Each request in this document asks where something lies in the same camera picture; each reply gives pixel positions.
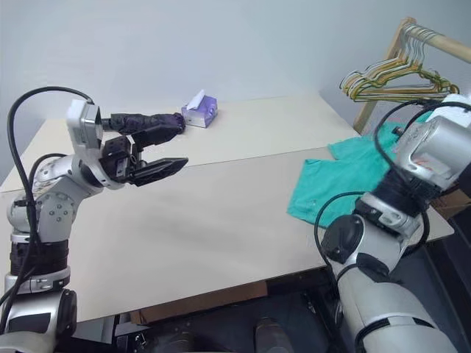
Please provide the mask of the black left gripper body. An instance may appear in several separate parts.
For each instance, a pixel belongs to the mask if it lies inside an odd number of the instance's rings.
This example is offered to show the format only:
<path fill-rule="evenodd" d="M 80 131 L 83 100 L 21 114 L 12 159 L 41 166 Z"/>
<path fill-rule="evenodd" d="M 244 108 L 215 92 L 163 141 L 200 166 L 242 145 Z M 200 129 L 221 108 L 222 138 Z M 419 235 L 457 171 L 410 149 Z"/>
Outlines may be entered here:
<path fill-rule="evenodd" d="M 105 142 L 99 162 L 114 182 L 134 184 L 135 172 L 141 167 L 141 151 L 127 136 L 119 136 Z"/>

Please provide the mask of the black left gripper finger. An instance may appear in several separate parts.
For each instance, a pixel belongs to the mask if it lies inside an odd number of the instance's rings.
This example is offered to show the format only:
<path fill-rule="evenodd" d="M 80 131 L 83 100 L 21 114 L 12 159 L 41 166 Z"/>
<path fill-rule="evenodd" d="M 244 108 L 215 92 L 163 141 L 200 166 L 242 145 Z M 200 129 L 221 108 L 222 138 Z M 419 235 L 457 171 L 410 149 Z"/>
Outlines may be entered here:
<path fill-rule="evenodd" d="M 128 177 L 128 183 L 137 187 L 170 177 L 179 172 L 188 163 L 187 157 L 167 157 L 153 162 L 141 161 Z"/>
<path fill-rule="evenodd" d="M 138 148 L 146 148 L 166 143 L 182 132 L 177 126 L 154 126 L 131 134 L 131 137 Z"/>

